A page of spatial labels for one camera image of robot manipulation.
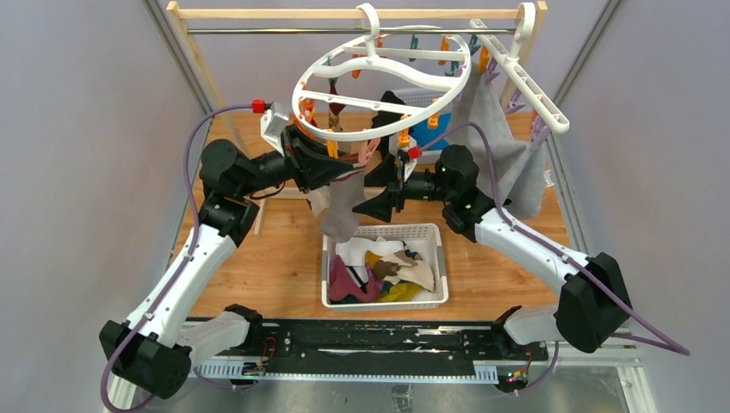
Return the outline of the brown beige patterned sock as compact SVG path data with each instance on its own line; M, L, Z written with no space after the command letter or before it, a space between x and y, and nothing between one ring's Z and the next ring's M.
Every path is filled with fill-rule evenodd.
M359 215L353 208L366 200L364 177L360 170L306 195L312 214L319 220L320 231L337 243L349 241L359 225Z

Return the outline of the pink clothespin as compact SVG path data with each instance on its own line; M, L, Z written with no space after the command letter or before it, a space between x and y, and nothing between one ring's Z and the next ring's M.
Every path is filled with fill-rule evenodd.
M380 138L363 140L360 143L359 150L357 152L357 163L361 166L367 166L379 145Z

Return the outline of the round white clip hanger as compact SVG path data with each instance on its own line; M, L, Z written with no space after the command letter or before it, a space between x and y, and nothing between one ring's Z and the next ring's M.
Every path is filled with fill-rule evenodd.
M300 75L291 95L294 124L319 139L359 142L399 133L435 117L456 98L473 69L472 54L461 34L379 34L382 28L442 28L434 25L391 25L386 11L370 3L355 8L370 34L358 34L316 59ZM444 92L428 107L381 102L394 89L423 88ZM340 132L319 121L331 105L346 112L388 111L403 114L393 124Z

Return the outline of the purple striped sock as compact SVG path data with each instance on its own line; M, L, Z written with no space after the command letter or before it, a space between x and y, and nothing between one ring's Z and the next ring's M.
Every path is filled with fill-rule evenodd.
M377 299L383 288L384 281L378 280L368 265L364 267L368 279L363 284L355 268L346 265L341 256L335 256L331 260L329 270L326 297L330 301L339 302L352 296L357 303L368 304Z

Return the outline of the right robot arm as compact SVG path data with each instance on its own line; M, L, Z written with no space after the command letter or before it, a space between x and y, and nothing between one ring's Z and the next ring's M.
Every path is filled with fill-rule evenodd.
M390 222L406 200L440 201L448 227L508 256L558 296L557 305L511 307L492 325L492 347L511 359L533 342L565 341L594 353L628 319L630 298L617 260L588 256L522 224L477 187L479 167L463 145L441 152L435 171L396 178L355 213Z

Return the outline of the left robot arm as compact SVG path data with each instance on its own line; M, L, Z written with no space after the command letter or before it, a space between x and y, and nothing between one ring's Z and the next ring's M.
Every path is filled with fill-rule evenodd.
M177 257L145 300L122 323L107 322L100 332L110 374L168 399L202 362L230 348L257 353L264 343L263 318L242 305L184 328L189 311L213 274L243 243L259 206L253 194L294 181L303 193L322 188L360 166L356 154L309 139L286 126L279 148L247 157L232 141L216 139L201 154L205 198Z

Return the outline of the straight white clip hanger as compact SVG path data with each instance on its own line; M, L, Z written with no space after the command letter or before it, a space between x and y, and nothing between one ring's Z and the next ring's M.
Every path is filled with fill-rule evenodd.
M509 47L505 47L495 34L487 34L486 24L477 18L469 26L478 29L477 38L507 76L500 103L504 110L515 109L521 102L532 108L553 133L563 134L570 128L570 122L546 92L523 68L521 59L528 58L540 33L548 12L547 3L520 3L515 9L492 9L488 19L506 19L514 22L516 28Z

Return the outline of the orange clothespin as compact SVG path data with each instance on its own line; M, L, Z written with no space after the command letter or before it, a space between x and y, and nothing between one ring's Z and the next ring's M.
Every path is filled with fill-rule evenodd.
M342 130L342 128L340 126L334 126L334 127L330 127L330 128L326 129L327 132L340 132L341 130ZM325 146L326 146L327 154L329 157L334 158L334 159L339 159L339 150L338 150L337 141L327 140L325 142Z

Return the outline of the white back basket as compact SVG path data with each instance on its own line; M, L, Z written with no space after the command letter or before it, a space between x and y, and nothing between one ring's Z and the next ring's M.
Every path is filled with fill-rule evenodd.
M444 95L444 92L428 90L423 88L406 88L406 89L394 89L394 95L399 98L405 105L413 107L428 107L435 99L440 98ZM438 125L435 129L428 127L428 121L423 120L417 123L411 128L410 136L416 141L419 146L424 146L442 133L444 133L449 126L450 118L452 113L452 104L449 103L445 108L438 112ZM429 147L428 150L423 151L421 157L418 159L419 164L434 164L443 148L449 145L446 139L442 139Z

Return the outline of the blue cloth in basket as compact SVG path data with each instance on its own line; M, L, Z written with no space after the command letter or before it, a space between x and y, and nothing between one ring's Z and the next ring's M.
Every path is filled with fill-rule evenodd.
M438 136L446 132L451 119L451 113L440 114L438 125L436 128L429 128L428 121L424 120L413 126L410 130L410 136L416 140L421 147L431 143Z

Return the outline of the brown argyle sock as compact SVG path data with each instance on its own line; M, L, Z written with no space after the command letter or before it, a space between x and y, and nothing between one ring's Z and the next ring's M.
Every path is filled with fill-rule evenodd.
M405 102L397 97L391 90L387 90L380 99L381 102L392 103L397 105L405 105ZM371 127L373 129L387 126L401 120L403 114L378 111L377 114L371 120Z

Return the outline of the yellow sock in basket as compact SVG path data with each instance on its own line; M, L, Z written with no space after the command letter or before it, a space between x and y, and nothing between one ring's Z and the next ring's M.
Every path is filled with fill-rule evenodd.
M375 301L381 303L412 301L422 290L420 285L408 281L398 284L386 282Z

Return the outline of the grey towel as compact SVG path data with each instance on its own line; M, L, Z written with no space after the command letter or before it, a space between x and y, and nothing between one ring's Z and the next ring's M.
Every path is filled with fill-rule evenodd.
M487 138L498 198L517 219L534 218L541 211L545 189L546 150L543 147L535 149L531 141L513 136L492 84L477 71L470 73L461 97L453 103L448 128L458 126L460 129L449 134L446 140L470 150L479 167L476 186L492 196L492 173L486 146L478 131L468 126L468 122L479 126Z

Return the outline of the metal rack rod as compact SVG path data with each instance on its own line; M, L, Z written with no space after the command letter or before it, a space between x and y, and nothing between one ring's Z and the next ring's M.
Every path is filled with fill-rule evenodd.
M515 34L515 28L382 28L379 34ZM192 28L188 34L370 34L364 28Z

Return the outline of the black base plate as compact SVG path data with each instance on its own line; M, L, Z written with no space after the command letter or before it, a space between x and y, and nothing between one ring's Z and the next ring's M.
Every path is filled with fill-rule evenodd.
M256 346L233 348L200 369L246 380L435 381L501 384L548 360L545 343L518 346L487 321L272 318Z

